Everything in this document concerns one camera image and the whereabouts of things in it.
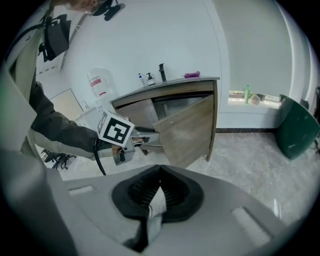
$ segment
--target wooden cabinet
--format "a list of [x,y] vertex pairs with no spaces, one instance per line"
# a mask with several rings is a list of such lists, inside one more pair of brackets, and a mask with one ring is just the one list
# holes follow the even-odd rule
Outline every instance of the wooden cabinet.
[[115,111],[139,127],[159,132],[170,164],[186,168],[213,148],[217,122],[217,79],[180,79],[146,87],[111,102]]

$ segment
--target person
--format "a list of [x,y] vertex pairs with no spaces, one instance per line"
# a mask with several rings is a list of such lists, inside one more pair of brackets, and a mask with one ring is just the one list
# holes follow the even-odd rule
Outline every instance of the person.
[[[97,0],[52,0],[39,7],[33,18],[31,17],[22,30],[39,23],[53,8],[65,5],[70,10],[85,12],[97,6]],[[45,96],[42,85],[36,81],[36,60],[39,44],[42,41],[41,30],[31,31],[12,49],[6,64],[10,68],[11,76],[37,116],[23,142],[21,152],[40,159],[35,144],[55,153],[65,153],[94,158],[94,143],[98,134],[89,128],[78,126],[74,121],[68,120],[63,114],[56,112],[54,105]],[[117,154],[120,147],[108,142],[98,141],[98,156],[111,157]]]

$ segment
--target black rubber mount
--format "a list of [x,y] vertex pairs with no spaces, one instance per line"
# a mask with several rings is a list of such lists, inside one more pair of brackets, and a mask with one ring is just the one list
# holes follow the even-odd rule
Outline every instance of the black rubber mount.
[[166,202],[163,223],[185,221],[203,203],[204,191],[201,186],[166,165],[154,165],[120,182],[112,190],[111,197],[123,216],[145,221],[149,215],[148,206],[160,186]]

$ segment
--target cabinet door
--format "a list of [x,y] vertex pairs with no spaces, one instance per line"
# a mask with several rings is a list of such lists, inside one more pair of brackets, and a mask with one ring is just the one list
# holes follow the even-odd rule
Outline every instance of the cabinet door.
[[83,112],[71,89],[58,94],[50,101],[54,105],[54,110],[69,120],[74,121]]
[[154,125],[170,164],[186,168],[209,152],[214,118],[214,96],[186,107]]
[[153,129],[153,125],[159,121],[154,104],[149,98],[117,109],[116,113],[129,118],[130,122],[138,127]]

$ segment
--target open cabinet door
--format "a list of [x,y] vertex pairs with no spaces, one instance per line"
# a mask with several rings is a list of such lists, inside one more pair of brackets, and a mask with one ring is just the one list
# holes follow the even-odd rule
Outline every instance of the open cabinet door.
[[65,90],[50,101],[54,105],[54,110],[69,120],[74,121],[83,112],[71,89]]
[[209,153],[213,120],[214,95],[210,95],[154,125],[171,165],[186,168]]

